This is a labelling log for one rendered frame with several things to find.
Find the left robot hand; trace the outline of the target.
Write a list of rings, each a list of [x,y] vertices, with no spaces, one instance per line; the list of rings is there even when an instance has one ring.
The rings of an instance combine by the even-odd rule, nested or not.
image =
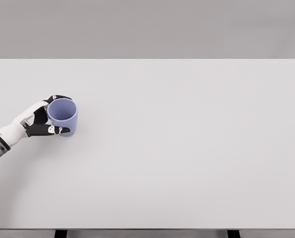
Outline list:
[[[30,106],[19,116],[17,116],[13,121],[24,127],[24,130],[28,137],[67,134],[71,132],[68,127],[47,124],[49,120],[47,114],[47,108],[49,104],[61,98],[71,99],[67,96],[52,95],[48,99],[42,100]]]

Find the blue cup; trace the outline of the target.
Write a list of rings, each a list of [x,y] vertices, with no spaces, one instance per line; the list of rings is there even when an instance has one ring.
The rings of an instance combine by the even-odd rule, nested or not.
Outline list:
[[[61,136],[72,136],[77,128],[78,109],[76,103],[68,98],[53,100],[47,113],[54,126],[62,127]]]

